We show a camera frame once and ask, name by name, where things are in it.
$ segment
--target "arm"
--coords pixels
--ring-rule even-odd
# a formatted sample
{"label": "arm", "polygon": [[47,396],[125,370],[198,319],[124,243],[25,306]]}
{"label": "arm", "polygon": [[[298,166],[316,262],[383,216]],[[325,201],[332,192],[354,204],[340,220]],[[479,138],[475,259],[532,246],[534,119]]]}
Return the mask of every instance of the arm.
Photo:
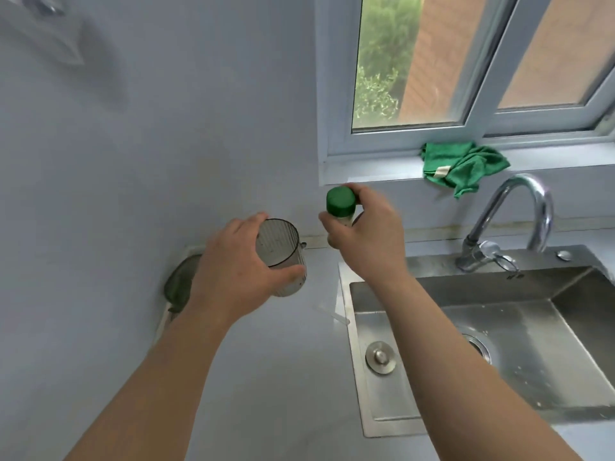
{"label": "arm", "polygon": [[407,271],[404,229],[386,199],[349,184],[364,207],[355,226],[320,220],[346,263],[382,302],[421,416],[442,461],[580,461],[465,341]]}
{"label": "arm", "polygon": [[255,242],[266,214],[233,220],[208,243],[190,301],[65,461],[181,461],[207,372],[231,325],[304,267],[272,271]]}

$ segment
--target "dish rag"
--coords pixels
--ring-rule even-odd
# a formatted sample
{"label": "dish rag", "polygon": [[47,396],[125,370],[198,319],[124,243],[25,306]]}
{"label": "dish rag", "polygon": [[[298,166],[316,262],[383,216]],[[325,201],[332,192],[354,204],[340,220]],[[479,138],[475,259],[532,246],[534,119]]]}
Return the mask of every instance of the dish rag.
{"label": "dish rag", "polygon": [[477,192],[483,176],[490,176],[511,164],[491,147],[477,147],[473,142],[433,144],[428,142],[421,149],[423,176],[455,190],[455,199],[466,192]]}

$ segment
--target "stainless steel sink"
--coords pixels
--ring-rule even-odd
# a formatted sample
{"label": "stainless steel sink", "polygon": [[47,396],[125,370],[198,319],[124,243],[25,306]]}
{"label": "stainless steel sink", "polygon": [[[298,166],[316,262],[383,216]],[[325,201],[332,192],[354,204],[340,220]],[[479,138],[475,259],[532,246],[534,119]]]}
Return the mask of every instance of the stainless steel sink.
{"label": "stainless steel sink", "polygon": [[[571,260],[561,260],[561,251]],[[407,263],[477,352],[548,422],[615,418],[615,286],[604,266],[584,246],[505,254],[520,273],[493,263],[461,273],[456,255]],[[365,436],[426,433],[382,305],[344,263],[340,275]],[[396,361],[385,375],[366,360],[368,346],[380,341]]]}

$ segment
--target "drain plug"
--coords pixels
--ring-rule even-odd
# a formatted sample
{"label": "drain plug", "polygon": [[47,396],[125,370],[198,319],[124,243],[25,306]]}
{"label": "drain plug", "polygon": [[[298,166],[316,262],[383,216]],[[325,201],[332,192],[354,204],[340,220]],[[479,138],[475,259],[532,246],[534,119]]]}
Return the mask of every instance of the drain plug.
{"label": "drain plug", "polygon": [[374,341],[367,347],[365,362],[371,370],[381,375],[391,373],[397,365],[395,351],[384,341]]}
{"label": "drain plug", "polygon": [[470,343],[472,345],[472,347],[474,349],[476,349],[478,351],[478,353],[483,357],[483,359],[485,361],[487,361],[489,364],[491,364],[491,356],[489,354],[489,351],[487,350],[485,345],[483,345],[483,343],[480,340],[478,340],[477,338],[473,337],[472,335],[468,335],[466,333],[462,333],[462,336],[465,338],[465,340],[468,343]]}

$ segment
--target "forearm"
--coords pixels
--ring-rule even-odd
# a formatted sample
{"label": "forearm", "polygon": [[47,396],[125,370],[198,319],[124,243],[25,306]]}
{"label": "forearm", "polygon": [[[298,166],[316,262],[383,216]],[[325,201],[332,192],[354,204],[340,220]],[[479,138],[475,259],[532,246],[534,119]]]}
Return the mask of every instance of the forearm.
{"label": "forearm", "polygon": [[443,461],[580,460],[481,359],[411,275],[371,286],[387,311],[416,403]]}
{"label": "forearm", "polygon": [[180,461],[228,326],[190,305],[81,437],[66,461]]}

